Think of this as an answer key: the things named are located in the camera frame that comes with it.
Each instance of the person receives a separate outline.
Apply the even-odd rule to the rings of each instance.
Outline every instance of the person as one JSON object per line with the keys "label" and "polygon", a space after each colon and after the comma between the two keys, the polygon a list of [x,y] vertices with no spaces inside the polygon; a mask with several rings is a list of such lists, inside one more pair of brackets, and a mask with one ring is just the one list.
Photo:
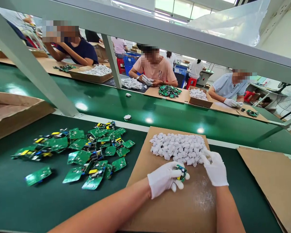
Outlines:
{"label": "person", "polygon": [[252,73],[233,71],[233,73],[222,75],[215,81],[208,93],[212,98],[225,103],[227,106],[240,108],[243,106],[244,94],[248,86],[246,80],[252,76]]}
{"label": "person", "polygon": [[[217,232],[245,233],[229,190],[226,168],[220,154],[207,150],[204,153],[201,157],[216,190]],[[212,164],[205,155],[211,158]],[[93,229],[97,233],[116,232],[147,201],[155,199],[168,189],[176,192],[177,187],[180,190],[184,188],[185,183],[177,179],[181,175],[181,170],[175,170],[177,165],[184,167],[177,162],[166,163],[144,179],[94,203],[48,233],[91,233]]]}
{"label": "person", "polygon": [[125,51],[128,51],[126,41],[117,37],[111,37],[111,40],[113,42],[115,56],[118,59],[123,59],[123,53],[125,53]]}
{"label": "person", "polygon": [[175,54],[170,51],[166,51],[166,53],[163,54],[163,57],[166,58],[167,61],[170,63],[171,68],[173,68],[177,63]]}
{"label": "person", "polygon": [[144,46],[137,44],[138,48],[142,50],[142,55],[132,69],[129,71],[129,76],[137,79],[138,81],[145,83],[142,80],[143,75],[149,79],[153,79],[153,87],[159,85],[171,85],[178,86],[175,73],[173,72],[169,62],[159,55],[159,49],[151,46]]}
{"label": "person", "polygon": [[[57,26],[57,30],[61,38],[54,37],[52,39],[55,41],[43,42],[56,61],[62,61],[69,54],[76,64],[83,66],[99,64],[94,47],[80,35],[78,27]],[[53,49],[51,42],[57,44],[56,50]]]}
{"label": "person", "polygon": [[187,75],[185,77],[185,82],[188,83],[189,78],[195,78],[197,79],[197,82],[200,80],[200,72],[203,70],[204,62],[202,60],[198,59],[197,61],[193,61],[190,64],[190,72],[187,72]]}
{"label": "person", "polygon": [[97,35],[97,32],[85,29],[85,36],[88,42],[103,43],[103,40]]}

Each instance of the white wall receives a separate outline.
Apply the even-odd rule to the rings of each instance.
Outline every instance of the white wall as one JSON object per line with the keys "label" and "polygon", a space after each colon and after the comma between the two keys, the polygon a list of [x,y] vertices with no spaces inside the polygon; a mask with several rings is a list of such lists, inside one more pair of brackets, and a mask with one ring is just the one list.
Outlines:
{"label": "white wall", "polygon": [[291,58],[291,10],[284,15],[260,49]]}

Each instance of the fluorescent light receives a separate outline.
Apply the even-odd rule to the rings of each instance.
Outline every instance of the fluorescent light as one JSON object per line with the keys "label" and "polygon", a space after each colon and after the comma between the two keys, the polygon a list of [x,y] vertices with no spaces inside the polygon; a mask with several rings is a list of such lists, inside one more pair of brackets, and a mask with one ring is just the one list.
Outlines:
{"label": "fluorescent light", "polygon": [[140,10],[140,11],[143,11],[143,12],[146,12],[146,13],[149,13],[149,14],[152,14],[151,11],[147,11],[147,10],[144,10],[144,9],[140,9],[140,8],[137,8],[137,7],[132,6],[132,5],[128,5],[128,4],[121,3],[121,2],[118,2],[118,1],[114,1],[114,0],[112,0],[112,2],[114,2],[114,3],[118,4],[118,5],[127,6],[127,7],[130,7],[130,8],[133,8],[135,10]]}

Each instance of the workbench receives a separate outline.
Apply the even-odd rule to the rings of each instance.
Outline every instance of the workbench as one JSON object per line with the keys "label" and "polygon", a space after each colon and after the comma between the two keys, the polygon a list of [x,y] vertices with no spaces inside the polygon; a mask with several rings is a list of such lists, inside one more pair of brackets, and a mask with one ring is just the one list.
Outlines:
{"label": "workbench", "polygon": [[[132,93],[132,97],[127,98],[126,90],[57,76],[52,78],[77,107],[82,106],[79,110],[84,114],[103,117],[106,121],[123,121],[123,117],[130,114],[133,119],[129,123],[135,124],[134,129],[152,125],[196,133],[198,128],[203,128],[210,150],[220,153],[224,160],[230,190],[246,232],[281,232],[263,192],[240,154],[223,142],[291,154],[291,135],[286,130],[256,120],[166,102],[138,93]],[[4,64],[0,64],[0,91],[47,100],[19,69]],[[127,167],[111,180],[103,181],[96,191],[82,190],[85,180],[62,184],[70,168],[66,164],[67,156],[54,155],[41,163],[10,159],[11,154],[31,144],[38,135],[60,128],[78,127],[87,131],[94,125],[94,122],[51,114],[0,140],[0,230],[46,232],[126,186],[146,137],[145,130],[126,129],[124,139],[136,142],[126,156]],[[27,187],[24,177],[46,165],[56,170],[54,176],[37,187]]]}

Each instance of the cardboard box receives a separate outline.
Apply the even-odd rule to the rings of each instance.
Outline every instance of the cardboard box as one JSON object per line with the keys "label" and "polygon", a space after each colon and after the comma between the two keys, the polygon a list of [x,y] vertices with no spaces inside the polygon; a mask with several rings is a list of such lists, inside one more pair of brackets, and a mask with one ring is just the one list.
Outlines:
{"label": "cardboard box", "polygon": [[192,89],[200,89],[200,90],[202,90],[206,94],[206,97],[207,97],[208,101],[191,97],[190,96],[190,92],[189,92],[189,103],[190,104],[195,104],[195,105],[199,105],[199,106],[203,106],[203,107],[207,107],[207,108],[210,108],[212,106],[212,104],[213,104],[212,98],[211,98],[211,96],[208,94],[208,92],[206,90],[203,90],[203,89],[198,88],[198,87],[190,86],[189,91],[192,90]]}
{"label": "cardboard box", "polygon": [[291,233],[291,160],[283,153],[237,149],[268,200],[275,217]]}
{"label": "cardboard box", "polygon": [[0,139],[54,111],[42,99],[0,92]]}
{"label": "cardboard box", "polygon": [[[147,174],[159,168],[166,161],[164,157],[150,152],[149,140],[159,133],[193,135],[171,129],[150,127],[127,186],[142,180]],[[209,149],[207,138],[204,138]],[[185,166],[190,179],[184,182],[184,189],[167,190],[154,200],[148,201],[122,227],[122,231],[195,233],[216,232],[216,192],[203,165]]]}
{"label": "cardboard box", "polygon": [[89,42],[92,46],[94,46],[94,49],[96,51],[96,54],[99,58],[102,59],[107,59],[107,52],[104,44],[102,43],[94,43],[94,42]]}
{"label": "cardboard box", "polygon": [[96,76],[96,75],[91,75],[91,74],[79,73],[82,71],[88,71],[88,70],[94,68],[95,66],[96,65],[82,66],[82,67],[77,68],[77,69],[69,70],[69,73],[71,75],[71,78],[73,78],[73,79],[78,79],[78,80],[87,81],[87,82],[91,82],[91,83],[104,83],[105,81],[113,78],[112,73],[106,74],[104,76]]}
{"label": "cardboard box", "polygon": [[[40,49],[36,49],[32,47],[28,47],[28,49],[32,50],[31,52],[36,58],[49,57],[44,50],[40,50]],[[0,58],[7,58],[7,56],[1,50],[0,50]]]}

